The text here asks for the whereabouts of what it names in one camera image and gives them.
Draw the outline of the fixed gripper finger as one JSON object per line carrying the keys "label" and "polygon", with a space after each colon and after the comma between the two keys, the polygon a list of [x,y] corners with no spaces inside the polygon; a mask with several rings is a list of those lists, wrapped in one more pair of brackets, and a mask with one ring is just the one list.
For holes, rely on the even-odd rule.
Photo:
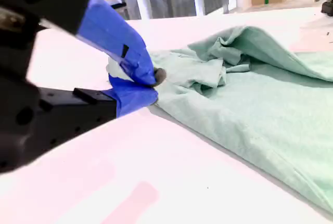
{"label": "fixed gripper finger", "polygon": [[73,91],[41,88],[31,153],[44,154],[106,122],[155,103],[152,87],[110,77],[111,89]]}

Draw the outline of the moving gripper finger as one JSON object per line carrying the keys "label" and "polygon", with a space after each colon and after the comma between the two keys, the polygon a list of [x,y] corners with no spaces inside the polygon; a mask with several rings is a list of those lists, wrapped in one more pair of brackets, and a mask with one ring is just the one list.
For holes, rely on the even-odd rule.
{"label": "moving gripper finger", "polygon": [[105,0],[1,0],[1,46],[30,48],[41,20],[106,53],[136,83],[153,87],[166,77],[142,37]]}

